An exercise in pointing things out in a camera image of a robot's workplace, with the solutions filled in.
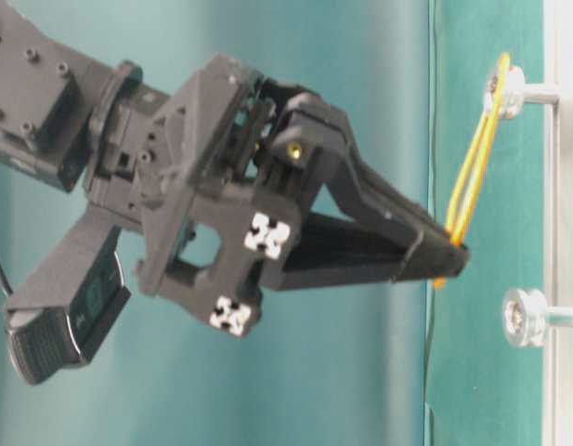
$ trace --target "green backdrop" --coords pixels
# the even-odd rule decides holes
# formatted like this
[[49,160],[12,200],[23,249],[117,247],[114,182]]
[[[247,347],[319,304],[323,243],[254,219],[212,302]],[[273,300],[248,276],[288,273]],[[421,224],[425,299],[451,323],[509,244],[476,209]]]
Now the green backdrop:
[[[542,81],[542,1],[431,0],[434,204],[451,188],[501,52]],[[436,292],[427,402],[436,446],[540,445],[541,350],[515,349],[501,328],[503,293],[542,286],[542,107],[501,121],[466,242],[472,258]]]
[[[167,92],[217,51],[308,85],[349,112],[363,156],[426,203],[424,1],[11,3],[93,57],[134,60]],[[0,253],[14,284],[84,206],[80,190],[66,196],[0,166]],[[133,290],[141,253],[124,235]],[[0,445],[420,445],[424,295],[424,283],[266,293],[263,321],[239,341],[135,294],[89,367],[39,387],[9,365],[0,314]]]

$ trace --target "metal peg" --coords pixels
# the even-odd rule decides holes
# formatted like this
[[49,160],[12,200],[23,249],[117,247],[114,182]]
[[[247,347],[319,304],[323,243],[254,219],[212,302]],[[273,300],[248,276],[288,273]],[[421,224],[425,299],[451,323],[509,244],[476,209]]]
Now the metal peg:
[[549,328],[573,328],[573,308],[550,307],[540,290],[513,288],[503,299],[502,327],[512,345],[542,347]]

